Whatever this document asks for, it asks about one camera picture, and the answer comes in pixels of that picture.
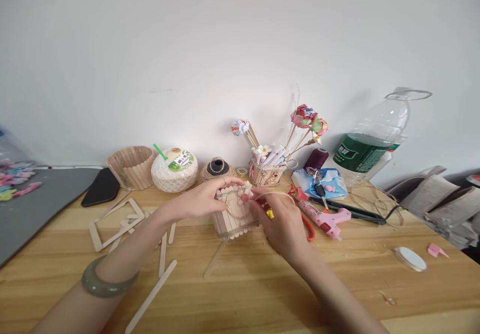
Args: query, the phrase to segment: green bangle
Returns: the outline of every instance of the green bangle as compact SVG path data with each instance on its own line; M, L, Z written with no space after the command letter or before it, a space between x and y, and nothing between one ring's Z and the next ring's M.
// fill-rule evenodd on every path
M106 256L95 259L91 262L88 267L83 272L81 278L81 285L83 289L89 294L92 294L94 297L98 298L112 298L125 293L130 287L135 283L139 274L135 274L133 278L127 280L123 283L112 284L107 283L97 277L95 273L95 268L98 263L100 263Z

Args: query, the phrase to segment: woman's left hand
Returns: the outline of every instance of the woman's left hand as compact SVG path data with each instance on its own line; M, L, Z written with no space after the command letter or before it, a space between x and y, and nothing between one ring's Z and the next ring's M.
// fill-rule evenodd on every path
M245 184L243 180L233 176L212 179L168 201L156 211L164 212L161 215L166 215L173 221L221 212L227 209L227 205L215 199L215 194L220 188L228 187L232 183L240 186Z

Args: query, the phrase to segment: gray mat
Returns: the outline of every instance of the gray mat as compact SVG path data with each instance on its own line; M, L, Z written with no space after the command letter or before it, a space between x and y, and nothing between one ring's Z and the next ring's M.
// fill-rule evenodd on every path
M42 182L33 192L0 202L0 267L20 250L55 214L92 184L100 169L35 169L16 189Z

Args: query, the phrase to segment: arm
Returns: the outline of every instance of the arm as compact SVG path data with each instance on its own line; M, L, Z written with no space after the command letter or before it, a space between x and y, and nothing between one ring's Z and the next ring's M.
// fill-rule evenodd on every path
M298 209L288 198L269 193L264 188L252 190L257 201L251 201L263 230L275 249L306 281L322 307L328 313L338 333L385 334L388 331L343 285L320 254L307 241ZM265 214L273 210L270 220Z
M205 182L159 207L141 222L96 268L96 275L107 283L121 283L132 278L147 261L172 223L226 209L214 199L217 189L230 183L243 185L237 177ZM123 296L98 298L87 293L82 283L75 284L32 329L34 334L100 333Z

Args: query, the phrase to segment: pink paper scrap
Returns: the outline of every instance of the pink paper scrap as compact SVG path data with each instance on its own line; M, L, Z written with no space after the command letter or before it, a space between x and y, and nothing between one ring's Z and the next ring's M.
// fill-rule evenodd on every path
M427 252L429 252L430 255L432 255L435 258L438 257L439 254L443 254L447 258L450 258L449 255L447 253L445 253L442 248L440 248L438 245L433 244L433 243L430 243L430 245L427 248Z

